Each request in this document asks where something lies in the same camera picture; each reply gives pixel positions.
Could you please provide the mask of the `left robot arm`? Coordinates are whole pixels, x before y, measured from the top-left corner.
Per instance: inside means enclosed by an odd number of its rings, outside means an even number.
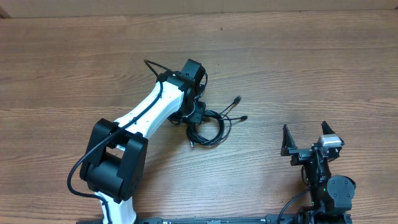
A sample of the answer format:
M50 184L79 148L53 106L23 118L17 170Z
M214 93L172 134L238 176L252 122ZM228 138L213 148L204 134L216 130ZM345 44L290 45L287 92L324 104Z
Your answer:
M132 111L94 125L78 163L90 197L100 200L98 223L135 223L132 196L142 179L149 139L167 119L187 124L203 119L205 104L199 99L207 74L201 63L189 59L180 71L166 68L156 77L154 89Z

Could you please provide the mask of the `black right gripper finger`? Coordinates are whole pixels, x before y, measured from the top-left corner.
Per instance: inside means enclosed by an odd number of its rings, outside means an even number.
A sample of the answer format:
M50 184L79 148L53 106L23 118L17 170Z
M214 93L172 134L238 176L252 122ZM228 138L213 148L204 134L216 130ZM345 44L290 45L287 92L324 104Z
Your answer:
M326 121L322 122L322 131L323 134L333 134L333 130L330 128L329 124Z
M291 152L293 150L296 150L296 144L295 144L295 141L289 131L288 126L285 124L283 126L283 140L282 140L280 155L281 156L289 156L289 155L291 155Z

